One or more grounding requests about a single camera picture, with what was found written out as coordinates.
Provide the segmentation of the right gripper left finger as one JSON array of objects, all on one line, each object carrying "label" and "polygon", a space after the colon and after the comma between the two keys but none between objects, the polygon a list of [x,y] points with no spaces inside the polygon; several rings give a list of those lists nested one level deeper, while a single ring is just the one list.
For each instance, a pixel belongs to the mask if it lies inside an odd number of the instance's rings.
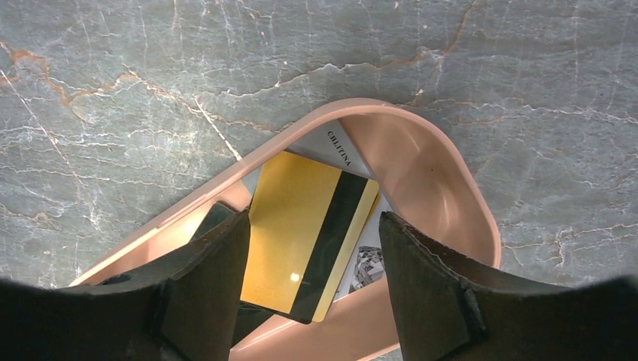
[{"label": "right gripper left finger", "polygon": [[1,282],[3,360],[226,360],[248,258],[248,213],[100,284]]}]

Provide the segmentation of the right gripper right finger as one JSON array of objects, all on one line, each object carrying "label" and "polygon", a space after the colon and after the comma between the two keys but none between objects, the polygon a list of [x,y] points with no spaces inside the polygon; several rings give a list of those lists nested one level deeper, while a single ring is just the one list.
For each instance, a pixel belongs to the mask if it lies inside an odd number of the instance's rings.
[{"label": "right gripper right finger", "polygon": [[637,278],[581,287],[484,265],[392,212],[379,232],[406,360],[635,360]]}]

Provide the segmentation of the pink oval tray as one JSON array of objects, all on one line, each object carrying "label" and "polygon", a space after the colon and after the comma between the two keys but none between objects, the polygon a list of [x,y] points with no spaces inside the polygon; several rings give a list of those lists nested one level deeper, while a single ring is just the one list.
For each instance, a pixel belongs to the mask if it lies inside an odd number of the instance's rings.
[{"label": "pink oval tray", "polygon": [[[317,127],[340,122],[381,192],[408,223],[484,264],[500,264],[496,221],[451,140],[429,121],[387,102],[323,105],[127,236],[76,278],[95,284],[184,245],[216,202],[234,211],[251,200],[257,169]],[[399,347],[386,281],[334,301],[304,325],[270,317],[230,351],[232,360],[370,360]]]}]

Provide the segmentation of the yellow card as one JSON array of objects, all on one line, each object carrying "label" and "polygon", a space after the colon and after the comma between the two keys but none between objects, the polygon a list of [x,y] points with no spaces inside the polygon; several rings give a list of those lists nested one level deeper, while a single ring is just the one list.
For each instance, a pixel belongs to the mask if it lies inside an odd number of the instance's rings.
[{"label": "yellow card", "polygon": [[323,321],[378,194],[372,179],[294,153],[268,160],[249,207],[241,300]]}]

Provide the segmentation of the white diamond print card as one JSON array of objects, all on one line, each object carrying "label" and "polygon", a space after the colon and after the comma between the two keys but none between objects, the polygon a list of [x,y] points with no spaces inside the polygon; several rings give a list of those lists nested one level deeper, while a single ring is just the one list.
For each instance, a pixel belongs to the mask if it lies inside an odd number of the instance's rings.
[{"label": "white diamond print card", "polygon": [[[372,173],[337,120],[310,131],[292,143],[287,150],[362,177],[372,178]],[[390,209],[383,193],[378,193],[342,276],[335,299],[385,277],[378,226],[381,213]]]}]

